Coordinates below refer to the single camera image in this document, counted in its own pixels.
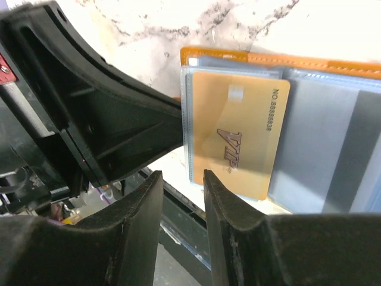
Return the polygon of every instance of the red label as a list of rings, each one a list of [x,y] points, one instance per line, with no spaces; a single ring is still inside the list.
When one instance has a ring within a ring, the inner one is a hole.
[[[0,85],[8,82],[14,82],[17,78],[5,59],[0,55]]]

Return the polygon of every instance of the mounting hole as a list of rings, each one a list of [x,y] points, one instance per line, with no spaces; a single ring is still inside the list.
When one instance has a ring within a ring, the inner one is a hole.
[[[62,18],[62,20],[64,20],[65,22],[67,22],[67,19],[66,19],[64,13],[63,13],[60,9],[57,9],[57,12],[58,12],[58,15],[60,15],[60,17]]]

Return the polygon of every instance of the orange leather edge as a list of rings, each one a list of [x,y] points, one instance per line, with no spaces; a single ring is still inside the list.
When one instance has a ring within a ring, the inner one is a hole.
[[[181,65],[187,65],[189,57],[197,57],[200,55],[260,64],[262,66],[288,66],[320,72],[326,71],[329,73],[345,74],[348,76],[381,79],[381,64],[296,57],[280,54],[257,54],[254,52],[228,51],[223,49],[199,48],[196,46],[186,46],[181,49]]]
[[[200,55],[209,55],[211,57],[225,58],[233,61],[248,62],[248,53],[241,51],[228,51],[224,49],[201,48],[198,46],[185,46],[180,50],[181,65],[188,64],[189,57],[199,57]]]

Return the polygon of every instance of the white marble countertop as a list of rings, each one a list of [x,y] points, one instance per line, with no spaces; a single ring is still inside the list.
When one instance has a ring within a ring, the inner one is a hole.
[[[7,2],[12,8],[42,1]],[[378,0],[57,2],[108,63],[170,97],[180,95],[179,55],[185,45],[381,62]],[[185,195],[204,208],[201,190],[182,187],[186,178],[181,148],[151,167],[162,169],[164,179],[185,189]],[[282,212],[266,204],[261,205],[265,212]]]

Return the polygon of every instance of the gold card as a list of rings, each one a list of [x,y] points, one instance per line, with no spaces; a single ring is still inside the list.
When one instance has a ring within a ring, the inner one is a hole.
[[[194,181],[210,169],[235,194],[266,199],[290,83],[208,71],[192,82]]]

